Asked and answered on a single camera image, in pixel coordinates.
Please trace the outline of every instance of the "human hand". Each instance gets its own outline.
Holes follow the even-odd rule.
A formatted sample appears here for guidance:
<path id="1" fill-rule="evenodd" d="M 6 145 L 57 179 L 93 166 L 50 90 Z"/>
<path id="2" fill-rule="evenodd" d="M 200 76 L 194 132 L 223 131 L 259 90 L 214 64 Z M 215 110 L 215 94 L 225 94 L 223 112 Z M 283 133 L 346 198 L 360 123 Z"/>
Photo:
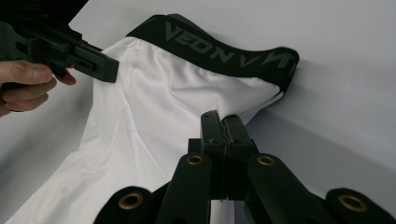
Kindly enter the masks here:
<path id="1" fill-rule="evenodd" d="M 76 79 L 66 70 L 63 78 L 56 77 L 66 85 L 74 85 Z M 0 62 L 0 118 L 11 111 L 36 109 L 49 98 L 47 92 L 56 86 L 56 79 L 50 68 L 41 63 L 26 61 Z M 4 83 L 27 84 L 25 87 L 2 90 Z"/>

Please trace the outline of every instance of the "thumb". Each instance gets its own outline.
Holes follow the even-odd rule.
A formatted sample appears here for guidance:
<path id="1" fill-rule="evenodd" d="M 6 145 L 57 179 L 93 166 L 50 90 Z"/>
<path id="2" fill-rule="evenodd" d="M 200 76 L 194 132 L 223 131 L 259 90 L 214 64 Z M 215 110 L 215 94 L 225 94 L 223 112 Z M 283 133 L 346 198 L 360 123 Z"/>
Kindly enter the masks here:
<path id="1" fill-rule="evenodd" d="M 26 61 L 0 62 L 0 84 L 6 82 L 40 84 L 51 79 L 52 71 L 44 64 Z"/>

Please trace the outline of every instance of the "garment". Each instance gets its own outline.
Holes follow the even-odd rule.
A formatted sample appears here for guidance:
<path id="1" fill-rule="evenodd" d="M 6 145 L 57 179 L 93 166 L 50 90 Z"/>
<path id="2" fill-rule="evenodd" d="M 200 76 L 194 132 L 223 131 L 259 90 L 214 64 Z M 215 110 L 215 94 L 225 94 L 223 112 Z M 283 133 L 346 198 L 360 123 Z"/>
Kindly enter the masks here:
<path id="1" fill-rule="evenodd" d="M 93 223 L 119 189 L 168 182 L 200 116 L 217 110 L 246 124 L 289 86 L 299 56 L 287 48 L 227 46 L 178 15 L 156 15 L 104 53 L 117 82 L 94 81 L 80 148 L 7 223 Z M 211 223 L 233 223 L 233 203 L 213 202 Z"/>

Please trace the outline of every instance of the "elastic waistband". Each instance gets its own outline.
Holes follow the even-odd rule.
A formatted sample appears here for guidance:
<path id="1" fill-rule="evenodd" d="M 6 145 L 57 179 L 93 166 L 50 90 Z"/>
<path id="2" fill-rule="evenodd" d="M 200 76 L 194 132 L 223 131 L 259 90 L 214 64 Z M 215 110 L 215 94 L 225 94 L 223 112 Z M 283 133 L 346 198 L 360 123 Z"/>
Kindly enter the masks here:
<path id="1" fill-rule="evenodd" d="M 289 86 L 300 59 L 295 50 L 284 47 L 259 51 L 230 47 L 178 14 L 152 16 L 127 36 L 148 41 L 215 73 L 261 78 L 281 91 Z"/>

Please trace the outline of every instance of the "white fabric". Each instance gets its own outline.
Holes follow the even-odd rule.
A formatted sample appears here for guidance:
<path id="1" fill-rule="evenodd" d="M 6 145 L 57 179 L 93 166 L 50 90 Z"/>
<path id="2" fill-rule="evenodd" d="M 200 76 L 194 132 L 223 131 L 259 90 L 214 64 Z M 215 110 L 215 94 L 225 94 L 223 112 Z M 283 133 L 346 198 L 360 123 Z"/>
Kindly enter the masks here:
<path id="1" fill-rule="evenodd" d="M 105 53 L 120 61 L 118 80 L 94 82 L 80 149 L 8 224 L 93 223 L 119 189 L 168 182 L 188 139 L 199 138 L 203 113 L 237 114 L 246 124 L 282 96 L 261 79 L 215 74 L 134 37 Z M 211 223 L 233 223 L 233 204 L 213 202 Z"/>

